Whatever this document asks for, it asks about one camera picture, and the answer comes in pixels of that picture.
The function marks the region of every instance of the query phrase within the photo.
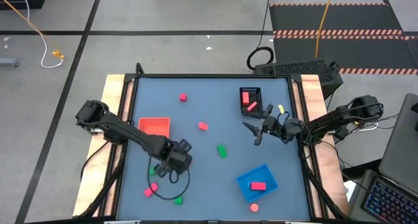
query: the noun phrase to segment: green cube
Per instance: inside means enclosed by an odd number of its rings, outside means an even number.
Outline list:
[[[219,145],[217,146],[217,151],[219,152],[219,156],[224,159],[226,157],[228,157],[228,153],[227,153],[227,149],[225,148],[224,145]]]
[[[153,167],[150,168],[150,176],[152,176],[152,175],[155,175],[155,171],[154,171]]]
[[[174,203],[177,205],[182,205],[183,204],[183,197],[178,197],[177,199],[174,200]]]

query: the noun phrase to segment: laptop keyboard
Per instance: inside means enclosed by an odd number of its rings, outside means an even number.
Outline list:
[[[372,194],[366,197],[363,209],[384,222],[394,224],[418,224],[418,202],[411,195],[375,179]]]

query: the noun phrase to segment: laptop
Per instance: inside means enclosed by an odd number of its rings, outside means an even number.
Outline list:
[[[350,199],[350,217],[358,221],[418,224],[418,95],[405,96],[379,173],[367,170]]]

